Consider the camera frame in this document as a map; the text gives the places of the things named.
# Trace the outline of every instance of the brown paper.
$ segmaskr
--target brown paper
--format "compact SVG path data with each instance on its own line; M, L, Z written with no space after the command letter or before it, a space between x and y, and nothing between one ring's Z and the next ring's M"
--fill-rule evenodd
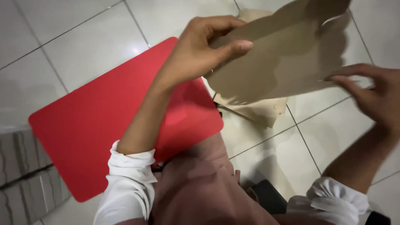
M205 77L229 104L241 105L330 87L322 81L342 66L350 0L297 0L211 43L250 40L253 49Z
M243 9L239 12L239 18L246 22L251 22L269 15L272 15L272 12L265 10ZM232 105L229 104L228 99L222 98L221 95L217 93L214 97L214 102L254 120L262 127L267 128L272 127L276 118L285 112L287 98L263 99L250 104Z

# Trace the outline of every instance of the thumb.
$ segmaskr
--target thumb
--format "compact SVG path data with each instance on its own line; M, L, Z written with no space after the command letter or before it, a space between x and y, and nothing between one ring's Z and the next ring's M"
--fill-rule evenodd
M329 78L334 81L336 84L341 86L347 92L349 92L356 100L360 100L365 96L365 89L356 85L352 80L350 80L346 76L335 75Z
M236 40L227 45L215 49L217 64L229 59L234 54L246 53L253 48L253 43L248 40Z

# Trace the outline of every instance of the rolled-up sleeve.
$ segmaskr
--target rolled-up sleeve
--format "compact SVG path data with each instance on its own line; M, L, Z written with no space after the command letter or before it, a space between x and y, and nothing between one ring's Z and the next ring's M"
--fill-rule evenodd
M305 213L335 225L357 225L369 207L368 197L331 177L318 178L306 196L293 196L286 214Z
M95 215L95 225L113 225L137 218L148 220L150 216L154 201L152 183L157 182L150 168L155 150L124 155L116 151L117 145L118 141L110 150L108 186Z

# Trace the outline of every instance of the hand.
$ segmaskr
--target hand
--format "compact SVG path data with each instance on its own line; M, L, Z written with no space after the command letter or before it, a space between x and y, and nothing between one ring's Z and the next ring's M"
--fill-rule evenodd
M218 49L208 43L231 30L246 24L234 16L212 16L193 18L175 48L159 70L156 79L174 87L187 80L199 78L233 55L248 52L253 43L236 40Z
M371 78L375 87L363 89L357 86L348 78L352 75ZM348 91L365 115L390 131L400 132L400 70L356 64L343 67L330 80Z

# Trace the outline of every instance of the red cutting mat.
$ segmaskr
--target red cutting mat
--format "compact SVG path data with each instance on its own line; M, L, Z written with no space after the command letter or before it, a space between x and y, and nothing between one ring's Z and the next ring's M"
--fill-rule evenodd
M176 41L163 41L29 117L33 133L77 201L106 189L110 148L133 119ZM154 157L167 160L222 127L203 81L183 83L169 103Z

